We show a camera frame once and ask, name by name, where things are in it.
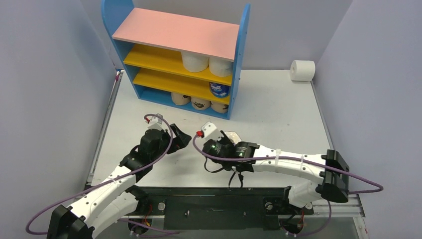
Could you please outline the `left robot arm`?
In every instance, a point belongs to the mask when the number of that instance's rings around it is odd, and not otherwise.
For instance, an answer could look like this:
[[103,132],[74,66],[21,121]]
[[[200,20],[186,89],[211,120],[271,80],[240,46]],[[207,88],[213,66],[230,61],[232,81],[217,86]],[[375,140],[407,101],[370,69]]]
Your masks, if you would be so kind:
[[119,218],[132,212],[145,213],[146,194],[135,184],[152,170],[153,161],[185,148],[191,139],[175,124],[170,125],[169,131],[151,126],[109,175],[111,182],[104,180],[105,185],[52,212],[47,238],[94,239]]

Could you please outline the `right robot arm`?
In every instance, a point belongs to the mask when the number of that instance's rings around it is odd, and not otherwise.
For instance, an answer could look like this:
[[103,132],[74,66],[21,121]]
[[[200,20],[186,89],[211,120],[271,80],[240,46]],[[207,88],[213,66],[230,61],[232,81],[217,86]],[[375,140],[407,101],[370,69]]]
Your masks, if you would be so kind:
[[206,140],[201,154],[238,175],[240,181],[242,172],[275,172],[305,179],[305,183],[284,190],[281,207],[288,213],[319,199],[348,202],[349,166],[336,150],[297,154],[246,141],[234,144],[223,132],[211,135],[201,130],[196,136]]

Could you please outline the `plain white toilet roll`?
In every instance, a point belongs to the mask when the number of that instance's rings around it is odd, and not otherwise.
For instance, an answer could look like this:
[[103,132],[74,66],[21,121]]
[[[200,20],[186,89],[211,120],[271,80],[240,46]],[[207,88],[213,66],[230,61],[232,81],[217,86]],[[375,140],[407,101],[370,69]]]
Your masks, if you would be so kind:
[[215,76],[227,77],[232,74],[233,62],[216,57],[210,57],[209,70]]

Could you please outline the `blue roll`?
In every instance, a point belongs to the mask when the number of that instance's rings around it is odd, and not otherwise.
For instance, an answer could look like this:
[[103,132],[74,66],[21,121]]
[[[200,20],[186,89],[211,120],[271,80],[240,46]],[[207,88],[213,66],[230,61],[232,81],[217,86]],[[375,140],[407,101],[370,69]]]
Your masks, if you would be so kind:
[[234,131],[225,131],[224,133],[234,145],[242,141],[240,136]]
[[229,96],[230,86],[219,83],[209,82],[210,92],[218,98],[225,98]]

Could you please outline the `blue roll front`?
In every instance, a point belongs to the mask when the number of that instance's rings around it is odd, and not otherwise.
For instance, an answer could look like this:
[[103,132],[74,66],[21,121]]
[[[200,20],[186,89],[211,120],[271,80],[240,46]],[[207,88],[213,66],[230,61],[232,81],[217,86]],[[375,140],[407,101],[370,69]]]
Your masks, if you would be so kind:
[[219,83],[209,82],[210,92],[218,98],[225,98],[229,96],[230,86]]

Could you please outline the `blue roll back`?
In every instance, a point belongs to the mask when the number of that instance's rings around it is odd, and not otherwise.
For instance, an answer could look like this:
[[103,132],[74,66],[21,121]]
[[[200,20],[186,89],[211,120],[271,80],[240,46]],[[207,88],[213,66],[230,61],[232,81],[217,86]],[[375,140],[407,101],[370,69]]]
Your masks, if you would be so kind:
[[225,131],[224,133],[234,145],[242,141],[240,136],[234,131]]

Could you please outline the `brown cartoon roll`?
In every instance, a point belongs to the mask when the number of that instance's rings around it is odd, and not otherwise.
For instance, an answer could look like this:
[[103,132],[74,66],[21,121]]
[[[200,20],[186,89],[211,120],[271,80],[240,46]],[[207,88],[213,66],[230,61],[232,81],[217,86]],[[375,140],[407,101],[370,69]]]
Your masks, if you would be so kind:
[[171,93],[172,101],[175,105],[183,106],[191,102],[191,97],[188,95],[183,95],[179,93]]
[[202,111],[208,109],[211,106],[211,101],[197,97],[191,97],[191,104],[194,109]]

